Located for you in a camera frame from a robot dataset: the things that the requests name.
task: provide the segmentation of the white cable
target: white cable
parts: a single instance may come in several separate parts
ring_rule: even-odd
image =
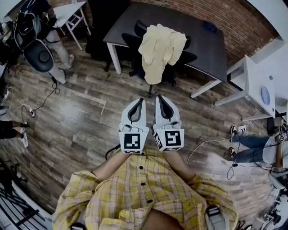
[[[262,108],[260,108],[260,109],[256,112],[256,114],[257,114],[261,109],[262,109]],[[255,116],[256,114],[254,114],[253,116]],[[251,120],[251,121],[252,121],[252,120]],[[249,121],[248,125],[250,125],[251,121]],[[246,129],[247,129],[248,125],[246,125]]]
[[[204,141],[204,142],[202,142],[200,145],[198,145],[195,149],[194,149],[194,151],[189,155],[189,157],[188,157],[188,159],[187,159],[187,161],[186,161],[186,164],[188,164],[188,161],[189,161],[189,159],[190,159],[190,157],[192,156],[192,154],[202,145],[202,144],[204,144],[204,143],[206,143],[206,142],[224,142],[224,141],[230,141],[231,139],[225,139],[225,140],[208,140],[208,141]]]
[[[187,161],[186,161],[186,164],[188,164],[188,161],[189,161],[190,157],[192,156],[192,154],[193,154],[202,144],[204,144],[204,143],[206,143],[206,142],[223,142],[223,141],[230,141],[230,139],[225,139],[225,140],[221,140],[221,141],[219,141],[219,140],[209,140],[209,141],[204,141],[204,142],[202,142],[202,143],[201,143],[200,145],[198,145],[198,146],[194,149],[194,151],[189,155],[189,157],[188,157],[188,159],[187,159]]]
[[[12,120],[14,114],[16,113],[17,109],[20,109],[20,108],[22,108],[23,106],[27,106],[27,107],[29,107],[30,110],[31,110],[31,107],[30,107],[29,105],[24,104],[24,100],[23,100],[23,99],[21,99],[20,103],[21,103],[21,106],[20,106],[20,107],[17,107],[17,108],[15,109],[14,113],[12,114],[11,120]]]
[[[9,112],[10,112],[10,110],[11,110],[11,106],[12,106],[12,104],[13,104],[13,97],[14,97],[14,88],[13,88],[13,86],[8,87],[8,89],[9,89],[9,88],[12,88],[12,98],[11,98],[11,104],[10,104],[10,106],[9,106],[8,114],[9,114]]]

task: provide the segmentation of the brick wall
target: brick wall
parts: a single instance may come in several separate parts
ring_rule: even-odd
[[[252,56],[255,50],[278,36],[275,29],[246,0],[132,0],[148,2],[172,8],[202,20],[213,22],[224,32],[227,66],[231,66],[245,54]],[[70,0],[50,0],[52,6],[68,4]],[[90,9],[86,14],[91,20]]]

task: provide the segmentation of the white table leg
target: white table leg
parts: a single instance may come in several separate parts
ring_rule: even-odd
[[[202,87],[200,87],[199,89],[197,89],[195,91],[195,93],[191,94],[191,98],[195,98],[197,96],[199,96],[200,94],[204,93],[205,91],[211,89],[212,87],[214,87],[215,85],[218,85],[221,81],[220,80],[212,80],[209,81],[207,84],[203,85]]]
[[[259,120],[259,119],[265,119],[265,118],[269,118],[269,117],[272,117],[272,116],[270,116],[268,114],[261,114],[261,115],[258,115],[258,116],[243,117],[242,121]]]
[[[118,56],[117,56],[117,51],[116,51],[115,45],[110,44],[110,43],[107,42],[107,46],[108,46],[108,49],[109,49],[113,64],[115,66],[116,72],[117,72],[117,74],[121,74],[122,70],[121,70],[121,66],[120,66],[120,63],[119,63]]]
[[[238,100],[238,99],[240,99],[242,97],[245,97],[246,95],[247,95],[246,90],[243,90],[241,92],[238,92],[236,94],[233,94],[233,95],[231,95],[229,97],[226,97],[226,98],[224,98],[222,100],[219,100],[219,101],[215,102],[214,105],[215,106],[221,106],[221,105],[224,105],[224,104],[226,104],[228,102],[232,102],[232,101]]]
[[[235,63],[233,66],[231,66],[228,70],[227,70],[227,75],[232,73],[233,71],[235,71],[236,69],[240,68],[242,65],[244,64],[244,58],[242,58],[240,61],[238,61],[237,63]]]
[[[82,7],[80,8],[80,12],[81,12],[81,15],[82,15],[82,17],[83,17],[84,23],[85,23],[85,25],[87,26],[88,33],[89,33],[89,35],[91,35],[91,31],[90,31],[90,29],[89,29],[88,23],[87,23],[86,18],[85,18],[85,16],[84,16]]]
[[[71,30],[71,27],[69,26],[68,22],[65,23],[65,25],[67,26],[68,30],[70,31],[72,37],[74,38],[74,40],[76,41],[77,45],[79,46],[80,50],[83,50],[83,48],[80,46],[77,38],[75,37],[73,31]]]
[[[60,27],[60,30],[62,31],[62,33],[64,34],[64,36],[66,35],[64,30],[62,29],[62,27]]]

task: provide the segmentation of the blue jeans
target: blue jeans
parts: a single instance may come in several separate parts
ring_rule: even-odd
[[[239,142],[242,145],[250,148],[247,150],[243,150],[237,153],[233,161],[236,163],[254,163],[254,162],[261,162],[263,163],[263,147],[267,143],[270,137],[260,137],[256,135],[248,135],[248,136],[241,136],[236,134],[232,142]]]

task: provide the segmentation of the strap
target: strap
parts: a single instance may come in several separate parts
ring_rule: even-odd
[[[229,229],[229,226],[227,226],[226,223],[226,219],[223,217],[220,209],[216,206],[209,206],[206,209],[205,220],[208,230]]]
[[[74,223],[71,226],[71,230],[86,230],[86,227],[81,223]]]

